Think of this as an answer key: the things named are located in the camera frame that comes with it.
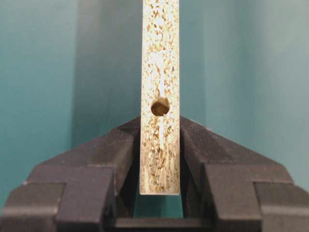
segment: hole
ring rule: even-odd
[[[158,98],[151,105],[151,112],[155,116],[163,116],[169,112],[169,101],[167,98]]]

